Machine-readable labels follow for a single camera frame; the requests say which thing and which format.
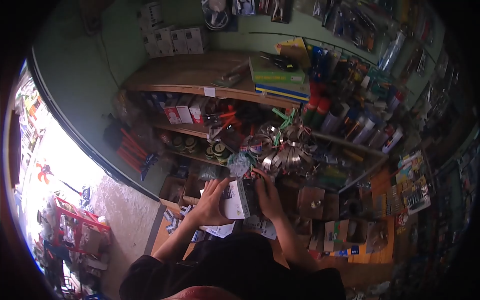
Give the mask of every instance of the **person's right hand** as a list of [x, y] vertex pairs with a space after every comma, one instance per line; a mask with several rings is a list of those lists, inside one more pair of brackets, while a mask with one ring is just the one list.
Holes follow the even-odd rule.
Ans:
[[280, 203], [278, 191], [276, 190], [273, 182], [270, 180], [270, 177], [268, 177], [265, 172], [257, 168], [253, 168], [253, 171], [260, 174], [264, 179], [263, 181], [262, 179], [257, 179], [255, 182], [255, 189], [258, 194], [258, 202], [263, 215], [269, 218], [272, 222], [276, 219], [284, 217], [285, 213], [283, 212], [282, 204]]

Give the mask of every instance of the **cardboard box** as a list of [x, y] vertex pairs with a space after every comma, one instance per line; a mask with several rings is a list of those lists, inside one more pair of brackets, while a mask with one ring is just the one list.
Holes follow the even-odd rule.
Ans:
[[[348, 232], [348, 227], [355, 229]], [[367, 239], [368, 222], [360, 219], [325, 223], [324, 252], [343, 251], [353, 245], [363, 245]]]
[[282, 71], [260, 54], [250, 56], [250, 73], [255, 83], [302, 84], [305, 73], [302, 69], [294, 72]]
[[[162, 189], [160, 190], [160, 194], [158, 195], [158, 198], [161, 202], [161, 204], [165, 205], [168, 208], [173, 208], [177, 211], [180, 211], [181, 207], [184, 205], [183, 202], [183, 191], [185, 190], [185, 179], [181, 178], [176, 178], [176, 177], [171, 177], [167, 176], [165, 178], [165, 181], [163, 182]], [[173, 199], [171, 198], [171, 192], [172, 188], [180, 186], [180, 190], [178, 191], [178, 199]]]
[[197, 205], [200, 200], [200, 190], [205, 186], [205, 181], [198, 179], [197, 175], [190, 174], [185, 183], [185, 192], [183, 193], [183, 200], [187, 204]]
[[246, 219], [260, 213], [252, 179], [232, 181], [220, 197], [220, 212], [228, 219]]
[[163, 23], [160, 2], [150, 2], [143, 5], [137, 12], [138, 25], [142, 34], [153, 34]]
[[184, 124], [193, 124], [192, 116], [190, 115], [189, 106], [195, 95], [184, 94], [177, 102], [177, 112], [180, 116], [181, 122]]
[[170, 124], [181, 124], [179, 112], [177, 111], [177, 100], [167, 100], [163, 110], [167, 115]]
[[172, 56], [175, 54], [173, 51], [172, 35], [170, 34], [170, 31], [174, 28], [175, 26], [172, 25], [154, 30], [156, 45], [160, 56]]
[[203, 26], [186, 28], [185, 39], [189, 54], [202, 54], [208, 49], [208, 32]]
[[185, 39], [185, 30], [171, 30], [170, 34], [172, 35], [173, 49], [175, 50], [175, 54], [188, 54], [188, 46]]
[[144, 39], [144, 46], [145, 50], [147, 51], [147, 55], [149, 58], [155, 58], [160, 56], [160, 50], [156, 45], [155, 35], [154, 34], [146, 34], [143, 35]]
[[[299, 191], [299, 195], [297, 198], [297, 205], [299, 208], [300, 216], [321, 220], [324, 210], [324, 197], [324, 189], [310, 186], [303, 187]], [[321, 204], [316, 208], [313, 208], [312, 202], [314, 201], [320, 201]]]
[[195, 124], [203, 124], [204, 119], [202, 115], [205, 113], [205, 104], [208, 102], [208, 97], [196, 96], [190, 104], [190, 114]]

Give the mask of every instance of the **label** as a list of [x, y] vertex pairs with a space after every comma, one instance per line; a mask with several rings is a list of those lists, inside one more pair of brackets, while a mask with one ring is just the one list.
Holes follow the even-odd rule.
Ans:
[[215, 88], [214, 87], [204, 87], [204, 94], [207, 97], [215, 98]]

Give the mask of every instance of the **green wall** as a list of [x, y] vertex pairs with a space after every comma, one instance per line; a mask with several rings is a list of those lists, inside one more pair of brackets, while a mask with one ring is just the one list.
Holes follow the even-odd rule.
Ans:
[[[192, 25], [202, 24], [204, 22], [200, 0], [165, 0], [163, 1], [163, 10], [165, 23], [167, 24]], [[433, 59], [428, 57], [426, 71], [423, 77], [414, 73], [406, 84], [407, 88], [411, 91], [405, 102], [409, 108], [415, 104], [415, 101], [427, 84], [442, 49], [445, 27], [438, 16], [434, 17], [433, 27], [433, 44], [431, 47], [425, 47]], [[322, 27], [320, 21], [295, 10], [293, 11], [289, 24], [271, 22], [270, 16], [257, 15], [238, 18], [238, 28], [238, 32], [211, 33], [211, 48], [245, 51], [261, 50], [274, 53], [274, 45], [276, 43], [291, 39], [292, 36], [302, 36], [306, 37], [306, 42], [309, 44], [321, 46], [322, 43], [315, 40], [334, 44], [346, 49], [347, 52], [351, 54], [363, 57], [376, 64], [390, 42], [388, 36], [379, 36], [378, 40], [375, 41], [373, 53], [368, 53], [367, 51], [357, 49], [353, 44], [343, 39], [334, 37], [330, 31]], [[398, 77], [405, 63], [408, 61], [413, 48], [414, 43], [412, 41], [405, 43], [392, 69], [393, 77]]]
[[[105, 47], [119, 84], [147, 61], [136, 20], [139, 6], [140, 1], [116, 0], [102, 15]], [[46, 87], [68, 122], [103, 158], [157, 196], [165, 179], [160, 164], [141, 182], [139, 174], [103, 141], [109, 121], [102, 115], [113, 111], [117, 87], [100, 36], [87, 36], [84, 31], [77, 0], [58, 5], [34, 43], [34, 53]]]

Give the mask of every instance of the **shelf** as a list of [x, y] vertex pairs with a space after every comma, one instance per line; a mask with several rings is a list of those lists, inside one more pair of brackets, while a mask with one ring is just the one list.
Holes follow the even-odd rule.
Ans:
[[216, 158], [214, 158], [213, 160], [208, 160], [205, 157], [205, 154], [203, 154], [203, 153], [196, 153], [196, 154], [179, 153], [177, 151], [173, 151], [173, 150], [169, 150], [169, 149], [167, 149], [167, 151], [170, 152], [170, 153], [181, 155], [181, 156], [188, 157], [188, 158], [191, 158], [191, 159], [200, 160], [200, 161], [203, 161], [205, 163], [212, 164], [212, 165], [221, 166], [221, 164], [218, 162], [218, 160]]
[[200, 124], [170, 124], [166, 115], [155, 117], [150, 120], [150, 123], [156, 128], [198, 136], [203, 139], [206, 139], [208, 135], [208, 127]]
[[299, 108], [300, 103], [255, 92], [251, 76], [232, 88], [218, 87], [211, 82], [249, 57], [249, 52], [210, 51], [205, 54], [175, 55], [149, 60], [123, 84], [131, 91], [158, 91], [204, 95], [204, 87], [214, 87], [216, 97]]

